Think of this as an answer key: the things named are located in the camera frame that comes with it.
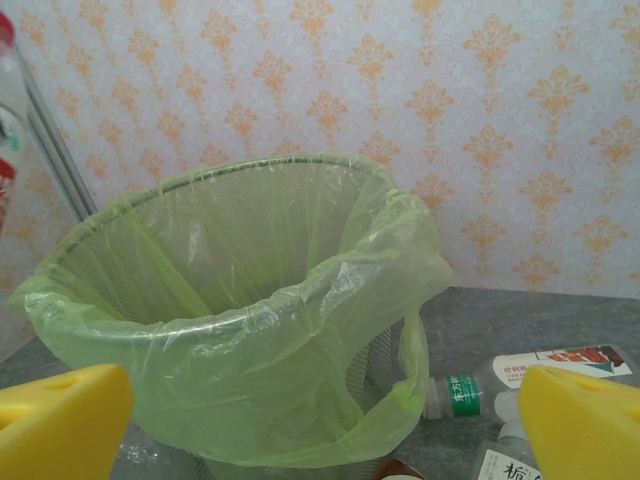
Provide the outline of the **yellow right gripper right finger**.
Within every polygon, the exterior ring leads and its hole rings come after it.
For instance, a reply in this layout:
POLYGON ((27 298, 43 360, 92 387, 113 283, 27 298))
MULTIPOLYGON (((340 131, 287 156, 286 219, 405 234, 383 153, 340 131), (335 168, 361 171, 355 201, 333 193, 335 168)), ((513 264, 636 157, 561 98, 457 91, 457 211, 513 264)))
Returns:
POLYGON ((640 480, 640 388, 532 367, 519 410, 544 480, 640 480))

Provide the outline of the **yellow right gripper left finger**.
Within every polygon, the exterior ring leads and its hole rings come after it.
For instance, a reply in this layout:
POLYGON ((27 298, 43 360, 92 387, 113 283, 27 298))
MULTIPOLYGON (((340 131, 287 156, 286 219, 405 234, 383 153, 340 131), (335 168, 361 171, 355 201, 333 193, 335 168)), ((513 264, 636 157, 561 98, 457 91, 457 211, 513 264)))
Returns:
POLYGON ((0 480, 109 480, 134 406, 102 364, 0 390, 0 480))

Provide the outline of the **clear bottle with picture label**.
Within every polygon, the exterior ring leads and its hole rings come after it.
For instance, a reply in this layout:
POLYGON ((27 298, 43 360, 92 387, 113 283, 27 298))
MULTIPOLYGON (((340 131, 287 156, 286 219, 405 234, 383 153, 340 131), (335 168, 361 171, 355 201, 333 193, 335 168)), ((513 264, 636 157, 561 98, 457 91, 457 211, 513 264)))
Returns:
POLYGON ((531 367, 559 368, 596 378, 632 377, 634 369, 623 352, 613 345, 595 345, 498 355, 491 361, 497 378, 508 388, 519 389, 531 367))

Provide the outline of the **clear bottle with red cap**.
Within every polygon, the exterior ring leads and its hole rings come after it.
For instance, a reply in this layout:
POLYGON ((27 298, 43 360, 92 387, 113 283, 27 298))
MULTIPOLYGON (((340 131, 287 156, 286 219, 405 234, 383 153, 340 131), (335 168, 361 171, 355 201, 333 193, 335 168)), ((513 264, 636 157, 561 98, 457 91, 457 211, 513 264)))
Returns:
POLYGON ((15 29, 0 10, 0 235, 24 163, 28 94, 15 51, 15 29))

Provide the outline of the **green plastic bin liner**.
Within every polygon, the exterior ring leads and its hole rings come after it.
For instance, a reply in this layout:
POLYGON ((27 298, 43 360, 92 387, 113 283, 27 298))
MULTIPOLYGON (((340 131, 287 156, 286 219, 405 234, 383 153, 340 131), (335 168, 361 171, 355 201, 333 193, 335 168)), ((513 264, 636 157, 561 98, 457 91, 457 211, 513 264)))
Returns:
POLYGON ((392 451, 426 400, 434 217, 361 155, 202 168, 128 192, 10 296, 72 368, 126 367, 134 421, 232 477, 392 451))

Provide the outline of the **clear plastic bottle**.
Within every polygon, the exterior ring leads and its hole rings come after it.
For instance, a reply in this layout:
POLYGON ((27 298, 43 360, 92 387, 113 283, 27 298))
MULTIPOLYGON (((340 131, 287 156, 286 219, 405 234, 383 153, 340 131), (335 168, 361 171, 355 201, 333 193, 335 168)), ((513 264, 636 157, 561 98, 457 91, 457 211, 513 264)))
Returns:
POLYGON ((503 391, 494 399, 494 410, 502 423, 520 422, 519 391, 503 391))

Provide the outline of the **clear bottle with black lettering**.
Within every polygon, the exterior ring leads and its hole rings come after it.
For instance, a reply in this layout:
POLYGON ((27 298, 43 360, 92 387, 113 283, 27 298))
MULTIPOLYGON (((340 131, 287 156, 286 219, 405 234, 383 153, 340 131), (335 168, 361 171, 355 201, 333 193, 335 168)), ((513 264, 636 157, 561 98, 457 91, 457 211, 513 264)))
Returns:
POLYGON ((544 480, 520 422, 505 423, 495 442, 481 444, 469 480, 544 480))

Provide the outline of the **clear bottle with green label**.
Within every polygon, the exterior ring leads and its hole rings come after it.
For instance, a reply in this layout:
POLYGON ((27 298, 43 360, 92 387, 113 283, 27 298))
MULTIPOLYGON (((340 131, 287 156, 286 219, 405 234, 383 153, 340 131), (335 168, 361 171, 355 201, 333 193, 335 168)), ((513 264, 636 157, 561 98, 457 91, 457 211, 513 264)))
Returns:
POLYGON ((495 399, 503 384, 493 369, 430 377, 423 417, 427 420, 483 417, 500 423, 495 399))

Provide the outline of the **brown round object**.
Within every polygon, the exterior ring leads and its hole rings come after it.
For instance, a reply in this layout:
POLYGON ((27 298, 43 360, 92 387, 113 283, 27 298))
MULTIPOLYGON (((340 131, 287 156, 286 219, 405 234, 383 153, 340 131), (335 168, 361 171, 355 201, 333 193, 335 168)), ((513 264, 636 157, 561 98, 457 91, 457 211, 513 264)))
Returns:
POLYGON ((372 480, 426 480, 425 477, 397 459, 387 461, 373 476, 372 480))

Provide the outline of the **aluminium frame post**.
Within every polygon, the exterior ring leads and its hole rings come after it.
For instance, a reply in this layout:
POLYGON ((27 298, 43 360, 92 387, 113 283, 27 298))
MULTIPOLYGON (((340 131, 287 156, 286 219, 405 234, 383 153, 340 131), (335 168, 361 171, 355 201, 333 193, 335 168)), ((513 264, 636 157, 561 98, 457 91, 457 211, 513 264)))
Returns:
POLYGON ((74 221, 82 222, 97 211, 96 204, 18 47, 15 57, 25 82, 31 131, 63 202, 74 221))

